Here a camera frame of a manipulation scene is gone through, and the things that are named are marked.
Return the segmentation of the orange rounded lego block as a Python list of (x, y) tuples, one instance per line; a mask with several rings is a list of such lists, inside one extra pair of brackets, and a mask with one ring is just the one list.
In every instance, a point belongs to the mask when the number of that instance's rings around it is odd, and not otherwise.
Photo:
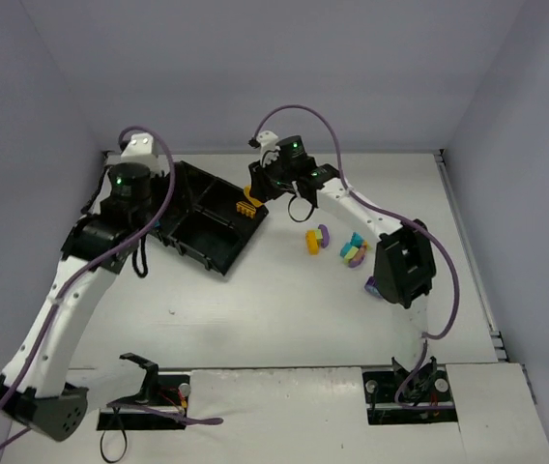
[(258, 210), (263, 206), (263, 203), (252, 197), (250, 194), (251, 186), (245, 186), (243, 193), (245, 198), (236, 203), (236, 212), (244, 217), (255, 219)]

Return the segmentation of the orange and lime lego stack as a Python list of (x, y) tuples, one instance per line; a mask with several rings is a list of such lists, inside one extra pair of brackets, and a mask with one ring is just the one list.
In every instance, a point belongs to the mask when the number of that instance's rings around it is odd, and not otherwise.
[(305, 233), (305, 243), (310, 255), (317, 255), (322, 248), (323, 234), (320, 229), (310, 229)]

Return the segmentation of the purple arch lego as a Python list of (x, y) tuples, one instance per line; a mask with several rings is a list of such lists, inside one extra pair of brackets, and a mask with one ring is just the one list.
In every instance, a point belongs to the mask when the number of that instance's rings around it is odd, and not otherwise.
[(326, 248), (330, 244), (330, 232), (325, 224), (319, 224), (317, 230), (320, 232), (319, 245), (321, 248)]

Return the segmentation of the purple flower lego block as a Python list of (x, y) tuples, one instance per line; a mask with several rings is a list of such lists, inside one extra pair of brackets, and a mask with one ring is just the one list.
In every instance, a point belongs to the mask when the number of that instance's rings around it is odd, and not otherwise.
[(381, 295), (377, 289), (377, 286), (376, 286), (376, 282), (375, 282), (375, 278), (371, 275), (365, 285), (364, 285), (364, 290), (369, 293), (370, 295), (376, 297), (376, 298), (380, 298)]

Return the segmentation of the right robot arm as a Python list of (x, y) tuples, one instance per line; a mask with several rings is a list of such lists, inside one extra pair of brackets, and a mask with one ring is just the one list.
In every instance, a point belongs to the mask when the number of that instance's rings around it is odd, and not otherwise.
[(319, 165), (298, 135), (279, 138), (264, 130), (249, 140), (259, 151), (249, 166), (249, 196), (262, 202), (284, 193), (294, 194), (315, 209), (345, 223), (373, 249), (373, 284), (381, 299), (397, 308), (393, 325), (397, 345), (394, 359), (411, 370), (421, 351), (421, 335), (427, 330), (427, 296), (436, 275), (429, 240), (402, 220), (369, 209), (368, 200), (356, 200), (357, 191), (343, 184), (340, 170), (329, 163)]

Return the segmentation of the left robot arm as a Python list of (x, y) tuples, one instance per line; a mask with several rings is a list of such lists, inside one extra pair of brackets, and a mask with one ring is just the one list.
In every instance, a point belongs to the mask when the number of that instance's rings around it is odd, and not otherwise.
[(159, 222), (175, 174), (121, 162), (107, 172), (111, 191), (61, 248), (52, 287), (28, 335), (0, 372), (0, 413), (56, 442), (89, 411), (92, 389), (68, 383), (72, 355), (102, 296), (142, 238)]

